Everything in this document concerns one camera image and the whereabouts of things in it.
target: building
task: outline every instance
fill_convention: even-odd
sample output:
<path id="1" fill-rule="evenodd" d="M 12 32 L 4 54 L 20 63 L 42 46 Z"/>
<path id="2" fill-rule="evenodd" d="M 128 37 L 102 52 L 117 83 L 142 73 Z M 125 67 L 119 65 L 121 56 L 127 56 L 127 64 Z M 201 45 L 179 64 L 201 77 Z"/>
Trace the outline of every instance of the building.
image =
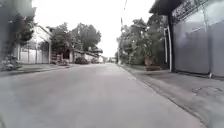
<path id="1" fill-rule="evenodd" d="M 69 54 L 69 62 L 70 63 L 75 63 L 75 60 L 78 57 L 84 57 L 88 62 L 91 62 L 93 58 L 99 59 L 99 56 L 97 54 L 91 53 L 91 52 L 84 52 L 82 50 L 77 50 L 75 48 L 70 50 Z"/>
<path id="2" fill-rule="evenodd" d="M 33 37 L 26 45 L 15 47 L 13 55 L 23 64 L 50 63 L 51 34 L 47 29 L 37 25 L 34 28 Z"/>
<path id="3" fill-rule="evenodd" d="M 224 77 L 224 0 L 156 0 L 150 13 L 164 15 L 170 69 Z"/>

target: curb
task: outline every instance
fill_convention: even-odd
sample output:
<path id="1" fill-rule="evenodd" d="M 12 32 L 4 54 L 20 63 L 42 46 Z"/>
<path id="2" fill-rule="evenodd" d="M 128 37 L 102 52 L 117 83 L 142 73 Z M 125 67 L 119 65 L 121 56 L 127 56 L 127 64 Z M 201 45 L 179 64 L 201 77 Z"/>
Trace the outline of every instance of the curb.
<path id="1" fill-rule="evenodd" d="M 60 70 L 60 69 L 67 69 L 71 67 L 60 67 L 60 68 L 51 68 L 51 69 L 40 69 L 40 70 L 33 70 L 33 71 L 17 71 L 17 72 L 6 72 L 6 74 L 0 73 L 0 78 L 7 77 L 7 76 L 17 76 L 17 75 L 23 75 L 23 74 L 30 74 L 30 73 L 37 73 L 37 72 L 47 72 L 47 71 L 53 71 L 53 70 Z"/>
<path id="2" fill-rule="evenodd" d="M 182 110 L 184 110 L 184 111 L 188 112 L 189 114 L 191 114 L 192 116 L 196 117 L 201 122 L 201 124 L 204 125 L 205 128 L 210 128 L 211 127 L 209 119 L 207 119 L 206 117 L 201 116 L 199 114 L 199 112 L 197 111 L 197 109 L 195 111 L 193 108 L 187 106 L 186 103 L 182 102 L 180 100 L 181 98 L 175 97 L 174 95 L 176 95 L 176 94 L 173 94 L 169 90 L 164 89 L 164 88 L 162 88 L 160 86 L 161 84 L 166 84 L 165 82 L 163 82 L 161 80 L 158 80 L 158 79 L 155 79 L 155 78 L 151 78 L 151 77 L 148 77 L 149 80 L 146 81 L 143 78 L 141 78 L 140 76 L 138 76 L 137 74 L 135 74 L 134 72 L 132 72 L 130 67 L 127 67 L 127 66 L 120 66 L 120 67 L 122 67 L 123 69 L 125 69 L 126 71 L 131 73 L 134 77 L 136 77 L 138 80 L 140 80 L 143 83 L 145 83 L 147 86 L 151 87 L 157 94 L 163 96 L 164 98 L 168 99 L 172 103 L 176 104 Z"/>

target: asphalt road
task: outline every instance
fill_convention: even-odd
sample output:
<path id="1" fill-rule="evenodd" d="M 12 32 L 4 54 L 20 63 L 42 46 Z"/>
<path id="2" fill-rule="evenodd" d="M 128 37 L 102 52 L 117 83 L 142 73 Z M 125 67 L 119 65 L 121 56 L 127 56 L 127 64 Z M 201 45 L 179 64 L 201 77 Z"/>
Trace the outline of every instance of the asphalt road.
<path id="1" fill-rule="evenodd" d="M 0 78 L 6 128 L 202 128 L 113 64 Z"/>

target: roof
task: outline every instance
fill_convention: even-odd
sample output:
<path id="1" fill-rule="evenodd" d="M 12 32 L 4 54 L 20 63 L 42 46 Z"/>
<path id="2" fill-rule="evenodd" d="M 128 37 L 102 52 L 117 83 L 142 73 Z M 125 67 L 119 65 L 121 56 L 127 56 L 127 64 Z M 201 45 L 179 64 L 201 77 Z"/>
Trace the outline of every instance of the roof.
<path id="1" fill-rule="evenodd" d="M 156 0 L 149 13 L 169 15 L 184 0 Z"/>
<path id="2" fill-rule="evenodd" d="M 74 52 L 76 52 L 76 53 L 84 53 L 84 51 L 82 51 L 82 50 L 78 50 L 78 49 L 75 49 L 75 48 L 73 48 L 72 49 Z"/>
<path id="3" fill-rule="evenodd" d="M 94 57 L 98 57 L 97 54 L 94 54 L 94 53 L 91 53 L 91 52 L 86 52 L 87 55 L 90 55 L 90 56 L 94 56 Z"/>

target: overcast sky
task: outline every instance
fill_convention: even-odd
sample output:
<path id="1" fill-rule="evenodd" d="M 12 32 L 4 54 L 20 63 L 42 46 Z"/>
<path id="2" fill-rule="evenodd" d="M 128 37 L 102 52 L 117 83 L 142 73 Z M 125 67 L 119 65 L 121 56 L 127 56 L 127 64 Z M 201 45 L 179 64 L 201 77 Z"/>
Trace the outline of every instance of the overcast sky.
<path id="1" fill-rule="evenodd" d="M 143 18 L 147 21 L 148 13 L 154 0 L 34 0 L 37 7 L 35 21 L 46 26 L 68 23 L 69 29 L 78 23 L 92 24 L 102 34 L 99 47 L 104 56 L 111 57 L 117 50 L 116 38 L 120 35 L 121 17 L 124 24 Z"/>

